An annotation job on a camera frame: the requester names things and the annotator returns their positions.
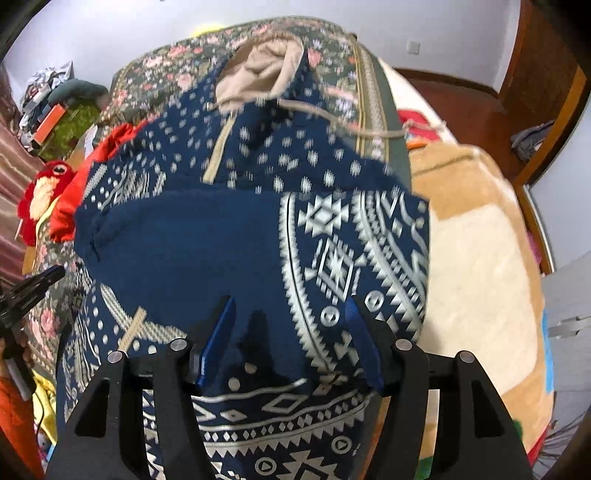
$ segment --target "red plush bird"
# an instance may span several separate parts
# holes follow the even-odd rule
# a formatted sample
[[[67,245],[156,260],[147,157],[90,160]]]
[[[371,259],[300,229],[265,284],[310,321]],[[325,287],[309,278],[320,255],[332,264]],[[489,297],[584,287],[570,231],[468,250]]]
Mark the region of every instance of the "red plush bird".
[[[35,225],[73,178],[72,167],[62,160],[54,160],[46,163],[29,184],[17,207],[17,215],[22,220],[20,235],[26,245],[35,246]]]

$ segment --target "wooden door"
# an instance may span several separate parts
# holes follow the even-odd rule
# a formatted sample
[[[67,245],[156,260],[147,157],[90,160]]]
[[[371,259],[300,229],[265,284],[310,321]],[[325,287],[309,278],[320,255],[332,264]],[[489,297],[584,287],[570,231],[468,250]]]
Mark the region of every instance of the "wooden door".
[[[531,0],[521,0],[512,65],[499,97],[513,133],[558,117],[573,83],[577,61]]]

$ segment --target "striped curtain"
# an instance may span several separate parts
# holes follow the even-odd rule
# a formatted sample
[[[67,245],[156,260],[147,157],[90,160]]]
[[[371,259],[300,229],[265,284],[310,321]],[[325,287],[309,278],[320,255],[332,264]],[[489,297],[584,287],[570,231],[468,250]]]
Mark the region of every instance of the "striped curtain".
[[[19,223],[17,204],[43,166],[38,157],[27,153],[15,136],[19,119],[8,75],[0,64],[0,279],[4,289],[22,278],[25,245],[14,239]]]

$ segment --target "navy blue fabric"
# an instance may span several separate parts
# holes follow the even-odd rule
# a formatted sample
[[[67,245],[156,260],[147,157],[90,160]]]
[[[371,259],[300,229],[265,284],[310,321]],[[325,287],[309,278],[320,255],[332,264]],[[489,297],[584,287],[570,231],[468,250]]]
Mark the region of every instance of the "navy blue fabric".
[[[355,348],[359,354],[359,363],[363,368],[365,381],[374,390],[383,392],[385,384],[382,376],[382,359],[365,320],[352,298],[348,298],[345,302],[345,324],[355,339]]]
[[[361,296],[397,335],[418,338],[428,205],[325,120],[276,100],[236,113],[215,182],[203,184],[228,121],[206,107],[222,68],[90,172],[75,216],[89,294],[58,373],[59,422],[134,321],[129,355],[154,352],[229,294],[229,346],[204,397],[194,398],[212,465],[236,480],[305,471],[344,479],[372,395],[344,326],[345,301]],[[322,106],[305,56],[284,98]],[[144,407],[156,478],[149,392]]]

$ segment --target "orange box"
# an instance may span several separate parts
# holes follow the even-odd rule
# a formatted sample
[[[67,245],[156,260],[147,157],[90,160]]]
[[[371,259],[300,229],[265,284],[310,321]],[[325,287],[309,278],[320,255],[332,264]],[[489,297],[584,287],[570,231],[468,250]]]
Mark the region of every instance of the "orange box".
[[[53,127],[56,126],[56,123],[58,123],[60,118],[64,116],[64,113],[66,113],[66,109],[64,109],[59,103],[56,104],[44,118],[43,122],[41,122],[39,128],[37,128],[33,140],[41,145],[51,133]]]

